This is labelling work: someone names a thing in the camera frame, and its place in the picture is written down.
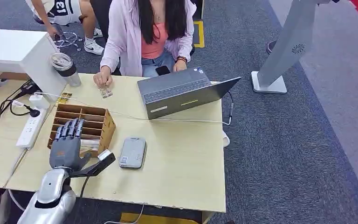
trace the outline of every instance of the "wooden organizer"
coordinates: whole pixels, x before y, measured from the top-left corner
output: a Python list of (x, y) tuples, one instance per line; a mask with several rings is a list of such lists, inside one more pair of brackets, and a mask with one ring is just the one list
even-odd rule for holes
[(51, 149), (51, 144), (53, 143), (58, 127), (75, 118), (85, 120), (81, 139), (100, 141), (97, 151), (91, 149), (83, 151), (80, 153), (80, 156), (83, 156), (86, 152), (90, 152), (92, 157), (97, 157), (105, 149), (109, 148), (110, 141), (116, 129), (116, 124), (108, 110), (97, 107), (59, 104), (47, 145), (49, 149)]

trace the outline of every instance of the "white jersey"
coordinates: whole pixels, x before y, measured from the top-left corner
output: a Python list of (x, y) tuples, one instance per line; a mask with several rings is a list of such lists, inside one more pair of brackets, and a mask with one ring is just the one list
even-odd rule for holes
[[(41, 0), (41, 1), (43, 3), (44, 10), (46, 12), (49, 12), (54, 7), (54, 3), (55, 3), (54, 0)], [(25, 2), (28, 4), (29, 8), (31, 8), (32, 12), (34, 14), (36, 14), (40, 18), (40, 16), (38, 15), (38, 13), (35, 10), (34, 5), (32, 4), (32, 1), (31, 0), (25, 0)]]
[[(82, 15), (79, 0), (41, 0), (50, 23), (66, 26), (69, 23), (80, 23)], [(41, 18), (31, 0), (25, 0), (32, 12)]]

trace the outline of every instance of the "person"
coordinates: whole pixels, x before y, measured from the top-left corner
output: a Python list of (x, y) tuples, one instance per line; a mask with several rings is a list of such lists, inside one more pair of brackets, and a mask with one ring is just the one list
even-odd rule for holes
[(95, 38), (102, 37), (100, 29), (95, 28), (96, 17), (90, 0), (26, 0), (28, 6), (45, 24), (47, 32), (54, 39), (58, 34), (51, 24), (68, 25), (82, 23), (84, 30), (84, 50), (102, 55), (103, 47)]
[(155, 77), (161, 66), (170, 72), (186, 69), (196, 9), (190, 0), (113, 0), (109, 38), (94, 82), (110, 85), (119, 57), (124, 76)]

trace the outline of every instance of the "laptop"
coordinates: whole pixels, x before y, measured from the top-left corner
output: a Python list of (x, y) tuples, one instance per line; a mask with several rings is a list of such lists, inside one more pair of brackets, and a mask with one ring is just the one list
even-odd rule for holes
[(241, 77), (211, 84), (200, 67), (138, 81), (149, 119), (221, 99)]

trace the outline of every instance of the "yellow floor tape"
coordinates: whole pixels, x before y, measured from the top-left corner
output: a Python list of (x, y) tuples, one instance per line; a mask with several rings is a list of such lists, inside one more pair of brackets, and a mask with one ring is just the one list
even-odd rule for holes
[(200, 38), (200, 42), (195, 43), (194, 46), (196, 48), (204, 48), (204, 23), (202, 21), (194, 21), (194, 24), (198, 25), (198, 36)]
[[(138, 218), (139, 214), (133, 213), (121, 213), (121, 223), (131, 223)], [(180, 218), (168, 218), (160, 216), (142, 215), (138, 221), (138, 224), (197, 224), (193, 220), (180, 219)]]

